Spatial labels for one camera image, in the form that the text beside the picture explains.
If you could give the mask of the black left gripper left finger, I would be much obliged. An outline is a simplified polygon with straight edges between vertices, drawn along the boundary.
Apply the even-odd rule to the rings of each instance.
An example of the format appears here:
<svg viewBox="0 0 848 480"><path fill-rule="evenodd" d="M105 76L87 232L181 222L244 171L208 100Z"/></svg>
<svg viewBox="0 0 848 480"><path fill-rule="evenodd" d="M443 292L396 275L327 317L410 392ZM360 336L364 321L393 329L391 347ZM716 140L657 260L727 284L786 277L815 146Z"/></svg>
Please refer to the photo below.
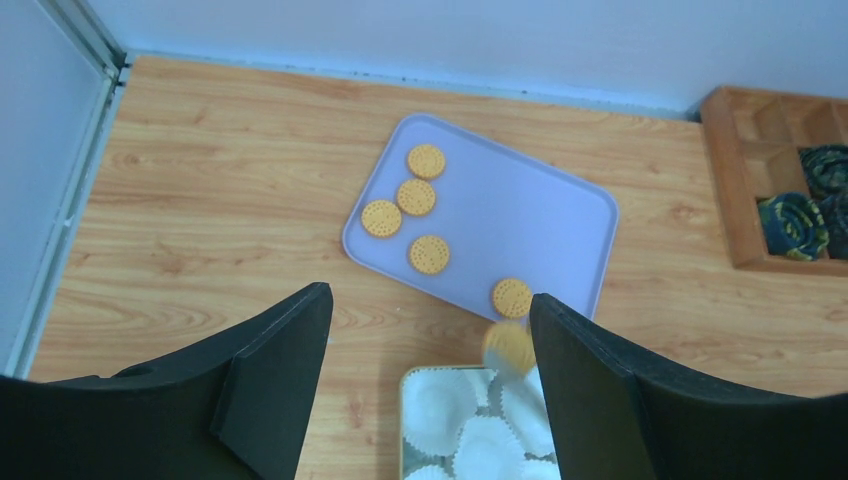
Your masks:
<svg viewBox="0 0 848 480"><path fill-rule="evenodd" d="M110 377L1 380L5 479L292 479L333 313L315 282Z"/></svg>

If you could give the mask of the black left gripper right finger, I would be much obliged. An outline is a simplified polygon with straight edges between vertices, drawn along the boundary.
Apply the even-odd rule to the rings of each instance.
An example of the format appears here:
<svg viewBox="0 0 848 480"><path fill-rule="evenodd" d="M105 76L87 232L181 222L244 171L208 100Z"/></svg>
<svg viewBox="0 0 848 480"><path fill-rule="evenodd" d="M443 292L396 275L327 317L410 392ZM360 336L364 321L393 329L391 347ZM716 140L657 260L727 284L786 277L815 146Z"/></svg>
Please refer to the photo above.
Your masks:
<svg viewBox="0 0 848 480"><path fill-rule="evenodd" d="M805 398L691 369L549 294L529 314L565 479L843 479L847 397Z"/></svg>

